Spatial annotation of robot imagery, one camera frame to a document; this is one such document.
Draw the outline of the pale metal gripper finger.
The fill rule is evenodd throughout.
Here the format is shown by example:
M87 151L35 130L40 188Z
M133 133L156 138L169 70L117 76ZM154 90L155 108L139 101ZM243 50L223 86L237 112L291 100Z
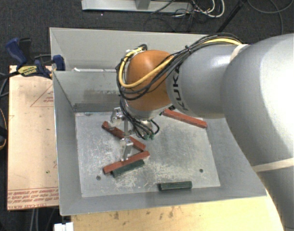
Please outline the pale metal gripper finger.
M121 145L121 161L128 160L128 154L131 152L133 147L133 142L130 138L123 138L120 140Z
M118 127L123 120L124 120L124 115L121 108L120 107L114 108L109 120L110 130Z

